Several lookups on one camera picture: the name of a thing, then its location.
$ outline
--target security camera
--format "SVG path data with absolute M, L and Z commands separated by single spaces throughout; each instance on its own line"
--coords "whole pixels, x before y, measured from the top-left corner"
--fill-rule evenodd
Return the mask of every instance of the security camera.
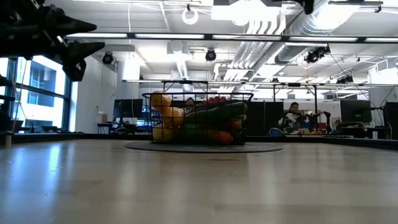
M 114 58 L 112 54 L 112 52 L 105 52 L 105 55 L 102 58 L 102 62 L 105 65 L 113 65 L 116 62 L 116 58 Z
M 214 60 L 216 60 L 216 52 L 214 51 L 214 49 L 208 49 L 207 53 L 206 53 L 206 61 L 208 62 L 212 62 Z

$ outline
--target computer monitor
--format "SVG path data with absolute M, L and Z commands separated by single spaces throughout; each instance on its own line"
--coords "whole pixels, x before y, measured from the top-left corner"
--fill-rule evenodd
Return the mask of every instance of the computer monitor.
M 342 122 L 364 122 L 372 121 L 371 103 L 366 100 L 341 100 Z
M 117 118 L 140 118 L 142 117 L 142 99 L 115 100 L 113 116 Z

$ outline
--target cucumber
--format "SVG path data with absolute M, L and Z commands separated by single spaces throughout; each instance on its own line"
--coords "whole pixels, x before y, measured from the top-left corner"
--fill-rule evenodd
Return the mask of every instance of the cucumber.
M 199 111 L 185 115 L 185 123 L 203 124 L 203 123 L 222 123 L 228 119 L 242 118 L 246 113 L 248 106 L 243 102 L 237 102 L 230 105 L 219 106 L 210 110 Z
M 205 111 L 205 110 L 210 110 L 219 106 L 228 106 L 233 103 L 238 103 L 240 102 L 239 100 L 226 100 L 226 101 L 213 101 L 209 102 L 206 104 L 199 104 L 194 106 L 192 109 L 186 112 L 186 114 L 194 113 L 194 112 L 199 112 L 199 111 Z

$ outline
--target green vegetable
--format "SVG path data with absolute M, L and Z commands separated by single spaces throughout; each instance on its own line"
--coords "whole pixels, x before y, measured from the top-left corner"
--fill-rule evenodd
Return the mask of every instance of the green vegetable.
M 186 124 L 180 129 L 180 139 L 181 141 L 194 141 L 201 139 L 203 137 L 203 130 L 199 125 Z
M 240 122 L 240 121 L 245 121 L 247 118 L 248 117 L 245 114 L 243 114 L 243 117 L 241 115 L 241 116 L 237 116 L 236 118 L 232 118 L 231 120 Z
M 242 118 L 242 114 L 246 113 L 248 106 L 243 102 L 233 103 L 230 105 L 219 106 L 210 110 L 194 112 L 185 115 L 185 123 L 203 124 L 203 123 L 222 123 L 228 119 Z

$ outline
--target spotlight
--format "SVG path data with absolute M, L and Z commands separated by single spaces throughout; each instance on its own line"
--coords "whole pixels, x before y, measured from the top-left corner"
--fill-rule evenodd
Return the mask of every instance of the spotlight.
M 309 51 L 304 60 L 307 63 L 315 63 L 322 59 L 328 53 L 330 53 L 329 45 L 327 45 L 326 47 L 317 47 L 315 50 Z
M 353 82 L 354 82 L 354 79 L 351 75 L 346 77 L 346 83 L 353 83 Z
M 214 49 L 207 50 L 206 57 L 205 57 L 206 61 L 212 62 L 212 61 L 216 60 L 216 57 L 217 57 L 217 55 L 216 55 L 216 52 L 214 51 Z
M 102 62 L 105 65 L 112 65 L 116 62 L 116 58 L 112 56 L 112 52 L 105 52 L 104 57 L 102 58 Z
M 336 84 L 353 83 L 354 79 L 352 75 L 345 76 L 337 80 Z

